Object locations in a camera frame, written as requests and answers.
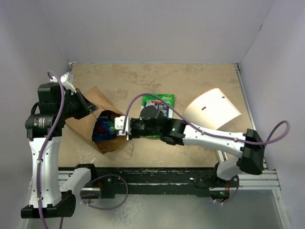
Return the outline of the brown paper bag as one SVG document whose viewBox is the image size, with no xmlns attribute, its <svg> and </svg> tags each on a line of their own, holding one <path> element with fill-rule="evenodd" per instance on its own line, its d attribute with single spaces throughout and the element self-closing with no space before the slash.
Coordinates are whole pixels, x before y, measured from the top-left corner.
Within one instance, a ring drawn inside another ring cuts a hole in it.
<svg viewBox="0 0 305 229">
<path fill-rule="evenodd" d="M 85 94 L 85 98 L 98 106 L 98 110 L 80 120 L 67 119 L 67 127 L 102 154 L 122 149 L 127 140 L 117 136 L 114 119 L 123 113 L 96 86 Z"/>
</svg>

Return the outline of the blue snack packet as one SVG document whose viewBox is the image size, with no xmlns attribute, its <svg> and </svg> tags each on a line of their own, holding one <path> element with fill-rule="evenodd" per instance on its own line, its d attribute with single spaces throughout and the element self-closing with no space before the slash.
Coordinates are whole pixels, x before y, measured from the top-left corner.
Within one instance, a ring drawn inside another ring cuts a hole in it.
<svg viewBox="0 0 305 229">
<path fill-rule="evenodd" d="M 99 116 L 93 128 L 92 141 L 107 141 L 116 137 L 114 120 L 109 115 Z"/>
</svg>

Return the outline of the green Chuba cassava chips bag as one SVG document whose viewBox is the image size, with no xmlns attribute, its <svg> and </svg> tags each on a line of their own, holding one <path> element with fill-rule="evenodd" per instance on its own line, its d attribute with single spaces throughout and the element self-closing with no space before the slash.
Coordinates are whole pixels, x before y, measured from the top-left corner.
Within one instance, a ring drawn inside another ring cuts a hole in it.
<svg viewBox="0 0 305 229">
<path fill-rule="evenodd" d="M 139 118 L 140 132 L 145 137 L 161 137 L 164 135 L 168 118 L 172 118 L 172 102 L 174 95 L 171 94 L 147 94 L 143 96 Z"/>
</svg>

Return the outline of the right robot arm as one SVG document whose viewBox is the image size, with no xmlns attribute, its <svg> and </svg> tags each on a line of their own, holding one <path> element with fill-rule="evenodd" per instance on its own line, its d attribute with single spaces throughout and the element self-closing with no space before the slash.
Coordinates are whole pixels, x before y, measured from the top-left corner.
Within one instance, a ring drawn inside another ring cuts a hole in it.
<svg viewBox="0 0 305 229">
<path fill-rule="evenodd" d="M 212 130 L 184 119 L 167 118 L 154 106 L 148 106 L 141 111 L 140 118 L 124 118 L 123 132 L 129 139 L 158 135 L 168 145 L 202 146 L 231 154 L 232 158 L 215 166 L 212 182 L 218 187 L 238 174 L 263 172 L 264 146 L 253 129 L 245 133 Z"/>
</svg>

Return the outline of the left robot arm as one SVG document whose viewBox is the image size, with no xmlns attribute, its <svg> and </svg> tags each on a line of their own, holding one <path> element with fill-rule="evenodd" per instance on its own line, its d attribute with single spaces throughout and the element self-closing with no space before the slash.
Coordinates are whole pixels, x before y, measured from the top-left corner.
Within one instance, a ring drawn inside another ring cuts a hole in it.
<svg viewBox="0 0 305 229">
<path fill-rule="evenodd" d="M 38 102 L 25 122 L 32 156 L 31 198 L 21 209 L 23 219 L 71 217 L 80 184 L 93 187 L 98 175 L 90 167 L 78 168 L 63 187 L 59 185 L 59 149 L 62 130 L 69 118 L 82 119 L 98 107 L 78 88 L 45 83 L 38 88 Z"/>
</svg>

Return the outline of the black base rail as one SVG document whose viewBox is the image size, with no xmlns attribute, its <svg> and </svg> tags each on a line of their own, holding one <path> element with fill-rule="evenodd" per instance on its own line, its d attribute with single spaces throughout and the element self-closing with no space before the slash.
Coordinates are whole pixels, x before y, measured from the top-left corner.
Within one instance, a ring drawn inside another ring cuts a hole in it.
<svg viewBox="0 0 305 229">
<path fill-rule="evenodd" d="M 99 191 L 101 198 L 117 194 L 228 198 L 237 186 L 237 176 L 222 180 L 213 167 L 97 167 L 83 189 Z"/>
</svg>

